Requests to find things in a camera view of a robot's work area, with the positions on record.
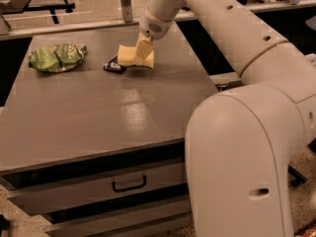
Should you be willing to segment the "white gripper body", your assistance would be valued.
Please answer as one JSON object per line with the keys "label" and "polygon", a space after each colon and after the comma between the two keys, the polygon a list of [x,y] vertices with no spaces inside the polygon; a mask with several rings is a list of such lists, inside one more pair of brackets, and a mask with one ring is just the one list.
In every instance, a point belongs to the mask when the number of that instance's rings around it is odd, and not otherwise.
{"label": "white gripper body", "polygon": [[170,10],[146,7],[139,21],[140,32],[147,38],[160,40],[168,33],[173,21],[174,15]]}

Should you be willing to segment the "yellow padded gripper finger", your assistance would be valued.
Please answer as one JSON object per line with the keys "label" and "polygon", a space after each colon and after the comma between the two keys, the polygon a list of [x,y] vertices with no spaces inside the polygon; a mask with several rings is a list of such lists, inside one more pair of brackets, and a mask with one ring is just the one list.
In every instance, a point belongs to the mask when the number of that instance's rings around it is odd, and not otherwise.
{"label": "yellow padded gripper finger", "polygon": [[144,60],[154,49],[152,37],[140,33],[135,46],[135,57]]}

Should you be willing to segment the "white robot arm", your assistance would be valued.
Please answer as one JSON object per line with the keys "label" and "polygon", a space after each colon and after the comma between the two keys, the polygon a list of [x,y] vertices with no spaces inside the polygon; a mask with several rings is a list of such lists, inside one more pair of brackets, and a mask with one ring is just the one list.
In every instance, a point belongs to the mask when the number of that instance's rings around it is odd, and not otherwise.
{"label": "white robot arm", "polygon": [[236,0],[148,0],[139,26],[169,30],[187,6],[243,84],[204,100],[186,131],[197,237],[294,237],[290,160],[316,135],[316,68]]}

